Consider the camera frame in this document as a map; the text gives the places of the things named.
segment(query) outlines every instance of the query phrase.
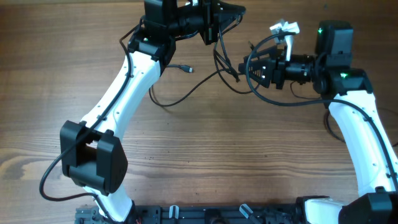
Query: cable connector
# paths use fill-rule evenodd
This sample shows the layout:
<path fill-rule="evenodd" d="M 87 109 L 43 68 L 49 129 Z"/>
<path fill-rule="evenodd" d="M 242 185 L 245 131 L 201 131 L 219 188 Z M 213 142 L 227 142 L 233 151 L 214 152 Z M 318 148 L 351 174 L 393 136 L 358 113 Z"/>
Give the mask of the cable connector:
<path fill-rule="evenodd" d="M 193 68 L 188 65 L 181 65 L 180 69 L 187 73 L 193 73 Z"/>
<path fill-rule="evenodd" d="M 168 65 L 167 68 L 179 68 L 187 73 L 193 73 L 193 68 L 189 65 Z"/>
<path fill-rule="evenodd" d="M 300 33 L 300 28 L 297 22 L 293 22 L 289 24 L 288 22 L 285 22 L 283 19 L 281 19 L 277 24 L 273 25 L 272 27 L 269 28 L 271 30 L 272 34 L 278 34 L 279 32 L 295 32 L 296 34 Z M 290 61 L 290 56 L 292 55 L 293 51 L 293 36 L 292 35 L 287 35 L 283 40 L 280 40 L 278 38 L 275 38 L 275 43 L 276 44 L 281 44 L 283 42 L 286 42 L 287 45 L 287 50 L 286 50 L 286 61 Z"/>

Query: green led light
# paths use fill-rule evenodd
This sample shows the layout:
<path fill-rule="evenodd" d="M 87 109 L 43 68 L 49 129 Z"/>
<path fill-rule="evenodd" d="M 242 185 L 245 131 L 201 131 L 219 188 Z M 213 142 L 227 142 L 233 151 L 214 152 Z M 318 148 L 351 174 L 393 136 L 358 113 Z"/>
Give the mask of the green led light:
<path fill-rule="evenodd" d="M 348 76 L 347 73 L 340 73 L 340 75 L 341 75 L 342 78 L 346 78 Z"/>

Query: wooden table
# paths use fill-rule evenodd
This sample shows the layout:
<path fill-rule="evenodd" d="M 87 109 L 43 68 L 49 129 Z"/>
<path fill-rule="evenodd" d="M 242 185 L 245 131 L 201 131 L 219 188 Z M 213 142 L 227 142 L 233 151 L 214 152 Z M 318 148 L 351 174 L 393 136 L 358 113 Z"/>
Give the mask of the wooden table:
<path fill-rule="evenodd" d="M 353 67 L 367 71 L 377 105 L 398 111 L 398 14 L 395 1 L 231 1 L 244 4 L 243 23 L 224 37 L 237 66 L 269 26 L 284 18 L 301 33 L 294 52 L 313 54 L 318 23 L 350 21 Z M 0 223 L 73 223 L 90 198 L 47 202 L 39 195 L 44 170 L 60 153 L 59 130 L 79 121 L 103 96 L 123 62 L 118 39 L 143 15 L 142 2 L 0 7 Z M 200 37 L 177 43 L 172 63 L 155 86 L 161 102 L 179 99 L 215 71 L 212 46 Z M 240 90 L 247 84 L 234 83 Z M 312 85 L 295 86 L 315 96 Z M 298 101 L 289 88 L 262 90 L 269 98 Z M 303 195 L 358 197 L 344 144 L 325 131 L 322 105 L 282 108 L 254 95 L 237 95 L 215 76 L 183 103 L 162 109 L 146 96 L 124 137 L 124 179 L 138 205 L 240 205 L 293 202 Z M 391 141 L 398 119 L 380 111 Z M 45 190 L 83 192 L 60 164 Z"/>

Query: white robotic arm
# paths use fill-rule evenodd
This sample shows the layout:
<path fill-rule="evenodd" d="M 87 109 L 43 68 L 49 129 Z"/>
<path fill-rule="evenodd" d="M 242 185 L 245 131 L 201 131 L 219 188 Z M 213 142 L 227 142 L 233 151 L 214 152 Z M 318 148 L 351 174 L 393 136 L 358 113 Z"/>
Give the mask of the white robotic arm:
<path fill-rule="evenodd" d="M 142 98 L 147 93 L 148 89 L 155 84 L 160 77 L 160 63 L 151 59 L 150 55 L 141 52 L 134 52 L 129 54 L 132 60 L 131 78 L 125 87 L 123 93 L 113 105 L 105 119 L 95 128 L 95 130 L 105 133 L 110 130 L 113 131 L 114 136 L 118 137 L 120 141 L 123 140 L 124 132 L 136 112 Z M 91 127 L 98 119 L 98 116 L 103 113 L 105 108 L 110 104 L 116 93 L 120 90 L 126 74 L 128 71 L 127 57 L 124 60 L 122 69 L 119 75 L 115 78 L 112 85 L 109 87 L 104 97 L 98 104 L 81 119 L 86 122 L 86 127 Z M 98 195 L 99 199 L 107 209 L 114 221 L 123 222 L 129 215 L 132 207 L 132 200 L 126 193 L 123 184 L 118 190 L 109 194 L 102 195 L 99 190 L 91 187 L 84 187 L 87 192 Z"/>
<path fill-rule="evenodd" d="M 337 95 L 335 99 L 353 103 L 372 117 L 387 146 L 394 170 L 398 170 L 398 159 L 379 119 L 374 95 L 364 90 L 349 91 L 347 95 Z M 376 187 L 384 187 L 388 192 L 395 191 L 380 141 L 369 122 L 364 120 L 361 113 L 341 103 L 330 104 L 329 110 L 343 133 L 353 160 L 359 196 L 376 192 Z M 339 224 L 339 213 L 345 205 L 346 202 L 330 198 L 310 199 L 305 202 L 305 214 L 312 224 Z"/>

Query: white plastic clip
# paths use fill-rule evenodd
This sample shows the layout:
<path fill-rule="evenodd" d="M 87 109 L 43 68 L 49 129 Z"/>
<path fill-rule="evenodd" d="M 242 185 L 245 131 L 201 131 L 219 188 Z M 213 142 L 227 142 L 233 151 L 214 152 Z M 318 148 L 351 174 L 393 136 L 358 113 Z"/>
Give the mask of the white plastic clip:
<path fill-rule="evenodd" d="M 180 207 L 177 205 L 170 206 L 169 219 L 178 219 L 180 216 Z"/>
<path fill-rule="evenodd" d="M 198 0 L 192 0 L 192 6 L 197 6 L 198 4 L 199 4 Z"/>
<path fill-rule="evenodd" d="M 277 24 L 273 25 L 272 27 L 269 28 L 272 32 L 272 34 L 277 34 L 280 31 L 284 32 L 295 32 L 296 34 L 300 33 L 300 28 L 297 22 L 289 24 L 288 22 L 285 22 L 283 19 L 280 20 Z M 292 35 L 287 35 L 285 36 L 285 39 L 283 41 L 280 41 L 278 38 L 275 38 L 276 44 L 281 44 L 283 42 L 286 42 L 287 45 L 287 50 L 286 50 L 286 61 L 290 61 L 290 56 L 292 55 L 293 51 L 293 36 Z"/>

